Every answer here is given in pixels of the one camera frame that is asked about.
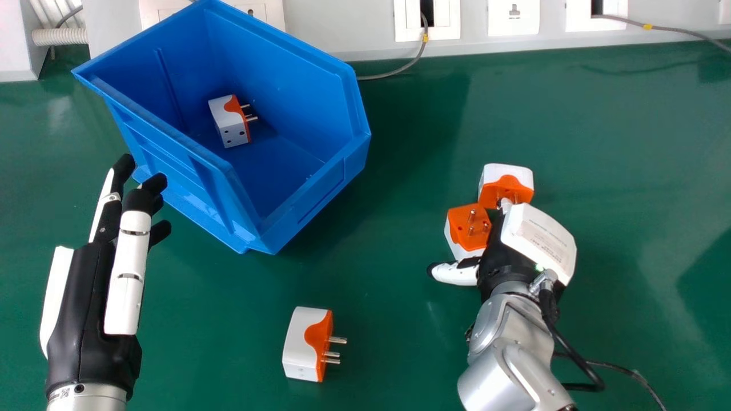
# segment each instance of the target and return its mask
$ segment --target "robotic arm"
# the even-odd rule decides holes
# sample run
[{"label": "robotic arm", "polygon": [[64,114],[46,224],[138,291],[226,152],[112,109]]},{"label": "robotic arm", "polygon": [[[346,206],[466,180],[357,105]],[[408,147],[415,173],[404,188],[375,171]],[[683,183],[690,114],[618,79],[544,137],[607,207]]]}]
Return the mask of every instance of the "robotic arm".
[{"label": "robotic arm", "polygon": [[[518,185],[530,190],[530,199],[530,170],[485,166],[480,202],[467,206],[473,209],[465,219],[455,218],[451,210],[452,218],[447,217],[445,235],[459,261],[428,268],[440,282],[477,286],[481,294],[482,306],[466,333],[468,367],[457,382],[459,396],[468,411],[576,410],[567,389],[604,388],[588,366],[583,370],[593,385],[561,384],[550,370],[554,341],[561,342],[577,363],[583,362],[553,326],[556,299],[574,272],[576,245],[571,234],[547,214],[528,203],[514,204],[519,200],[512,194],[517,181],[505,177],[516,175],[524,181],[529,178]],[[469,236],[477,232],[472,227],[475,209],[480,207],[497,208],[496,215],[490,218],[487,241],[481,248],[470,249],[467,246],[474,239]],[[453,225],[458,229],[451,230]]]},{"label": "robotic arm", "polygon": [[134,169],[125,154],[109,170],[88,243],[54,252],[40,327],[48,359],[47,411],[124,411],[140,376],[142,349],[135,334],[147,253],[171,226],[164,220],[151,224],[163,205],[162,174],[122,203]]}]

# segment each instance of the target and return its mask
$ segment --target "metal prong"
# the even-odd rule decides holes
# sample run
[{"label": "metal prong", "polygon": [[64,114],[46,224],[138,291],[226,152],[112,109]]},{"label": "metal prong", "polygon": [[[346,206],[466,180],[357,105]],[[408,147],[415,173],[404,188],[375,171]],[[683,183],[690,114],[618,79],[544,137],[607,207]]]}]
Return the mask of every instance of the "metal prong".
[{"label": "metal prong", "polygon": [[347,344],[348,343],[348,339],[344,338],[344,337],[330,337],[327,340],[334,344]]}]

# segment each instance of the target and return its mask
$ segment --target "blue plastic bin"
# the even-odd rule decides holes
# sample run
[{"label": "blue plastic bin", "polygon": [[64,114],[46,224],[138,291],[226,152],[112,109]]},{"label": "blue plastic bin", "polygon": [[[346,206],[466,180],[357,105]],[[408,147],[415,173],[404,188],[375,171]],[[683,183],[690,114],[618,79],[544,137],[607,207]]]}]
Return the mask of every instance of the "blue plastic bin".
[{"label": "blue plastic bin", "polygon": [[[74,75],[104,97],[143,181],[236,252],[277,253],[364,167],[371,131],[353,69],[217,0],[197,1]],[[260,120],[224,148],[208,100]]]}]

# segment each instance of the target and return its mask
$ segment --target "cable connector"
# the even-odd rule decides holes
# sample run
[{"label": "cable connector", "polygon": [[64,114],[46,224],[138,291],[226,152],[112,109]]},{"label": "cable connector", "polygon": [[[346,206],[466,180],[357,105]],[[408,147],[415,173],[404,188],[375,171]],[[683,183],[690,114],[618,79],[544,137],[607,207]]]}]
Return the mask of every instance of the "cable connector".
[{"label": "cable connector", "polygon": [[329,309],[297,307],[289,321],[281,364],[288,378],[322,382],[326,364],[340,364],[340,353],[330,344],[347,344],[333,335],[333,312]]}]

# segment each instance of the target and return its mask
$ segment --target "green table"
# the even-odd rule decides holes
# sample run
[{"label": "green table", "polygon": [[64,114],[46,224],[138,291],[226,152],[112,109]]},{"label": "green table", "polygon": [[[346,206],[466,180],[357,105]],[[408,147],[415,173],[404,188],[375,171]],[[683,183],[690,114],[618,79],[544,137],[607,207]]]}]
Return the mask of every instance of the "green table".
[{"label": "green table", "polygon": [[[43,80],[0,85],[0,409],[45,406],[38,326],[57,244],[86,241],[125,152],[62,48]],[[398,62],[357,64],[379,72]],[[534,205],[573,233],[560,329],[587,358],[639,369],[672,410],[731,406],[731,59],[703,43],[425,59],[362,85],[368,164],[279,255],[238,255],[172,209],[148,264],[131,410],[458,410],[474,289],[435,283],[445,212],[483,164],[535,173]],[[325,383],[287,380],[297,305],[349,339]],[[556,360],[562,380],[579,379]],[[601,371],[584,410],[652,410]]]}]

